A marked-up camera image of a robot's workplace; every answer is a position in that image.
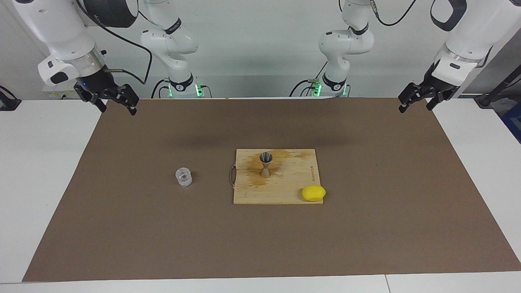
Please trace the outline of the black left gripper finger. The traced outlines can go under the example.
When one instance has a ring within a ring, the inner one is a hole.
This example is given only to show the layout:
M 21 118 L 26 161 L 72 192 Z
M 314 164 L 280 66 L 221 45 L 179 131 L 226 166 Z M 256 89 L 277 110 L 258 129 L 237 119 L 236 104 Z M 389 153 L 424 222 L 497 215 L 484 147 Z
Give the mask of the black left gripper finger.
M 427 102 L 426 109 L 432 111 L 439 103 L 447 100 L 449 96 L 450 90 L 438 90 L 432 87 L 425 95 L 425 98 L 430 98 Z
M 424 86 L 410 82 L 398 95 L 398 100 L 401 103 L 398 108 L 399 112 L 405 113 L 413 103 L 423 100 L 425 98 L 424 95 Z

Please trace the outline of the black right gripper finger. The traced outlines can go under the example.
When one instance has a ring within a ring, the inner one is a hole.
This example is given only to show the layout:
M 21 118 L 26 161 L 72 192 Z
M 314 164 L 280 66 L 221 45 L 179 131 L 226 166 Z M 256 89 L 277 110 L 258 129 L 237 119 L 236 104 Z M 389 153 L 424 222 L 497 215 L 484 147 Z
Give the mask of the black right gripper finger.
M 104 113 L 107 109 L 106 104 L 103 102 L 101 98 L 99 98 L 99 95 L 96 93 L 94 93 L 90 98 L 90 103 L 96 106 L 101 113 Z
M 116 94 L 112 100 L 117 104 L 123 105 L 132 116 L 136 115 L 136 106 L 140 99 L 132 87 L 128 84 L 124 84 L 123 86 L 115 87 L 115 91 Z

